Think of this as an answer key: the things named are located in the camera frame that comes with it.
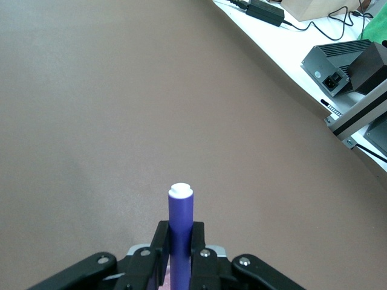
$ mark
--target green cloth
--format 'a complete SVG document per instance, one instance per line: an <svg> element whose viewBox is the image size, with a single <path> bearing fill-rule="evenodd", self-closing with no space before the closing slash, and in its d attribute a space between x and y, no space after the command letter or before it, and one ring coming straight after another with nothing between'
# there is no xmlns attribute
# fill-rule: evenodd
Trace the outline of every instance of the green cloth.
<svg viewBox="0 0 387 290"><path fill-rule="evenodd" d="M371 22L364 28L363 39L382 44L387 40L387 4L376 14Z"/></svg>

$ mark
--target power adapter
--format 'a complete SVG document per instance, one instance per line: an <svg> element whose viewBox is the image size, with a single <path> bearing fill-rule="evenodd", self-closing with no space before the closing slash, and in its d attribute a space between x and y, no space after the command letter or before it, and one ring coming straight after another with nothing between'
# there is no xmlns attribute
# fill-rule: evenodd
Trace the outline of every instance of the power adapter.
<svg viewBox="0 0 387 290"><path fill-rule="evenodd" d="M285 18L284 11L281 8L260 0L249 0L246 14L275 26L280 26Z"/></svg>

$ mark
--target bolt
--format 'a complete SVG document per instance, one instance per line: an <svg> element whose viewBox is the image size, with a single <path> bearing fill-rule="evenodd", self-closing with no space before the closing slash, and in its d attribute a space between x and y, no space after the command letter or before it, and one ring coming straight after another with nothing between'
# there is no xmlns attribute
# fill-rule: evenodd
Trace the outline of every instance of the bolt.
<svg viewBox="0 0 387 290"><path fill-rule="evenodd" d="M202 257L208 257L209 255L211 255L211 252L209 250L207 250L207 249L203 249L203 250L200 251L200 255Z"/></svg>
<svg viewBox="0 0 387 290"><path fill-rule="evenodd" d="M109 262L109 258L108 257L105 257L105 256L102 256L101 258L98 259L97 263L98 264L105 264Z"/></svg>
<svg viewBox="0 0 387 290"><path fill-rule="evenodd" d="M246 257L241 257L239 259L239 264L243 265L243 266L249 266L250 265L250 260Z"/></svg>
<svg viewBox="0 0 387 290"><path fill-rule="evenodd" d="M141 256L149 256L151 254L151 251L149 251L149 250L143 250L141 253L140 253L140 255Z"/></svg>

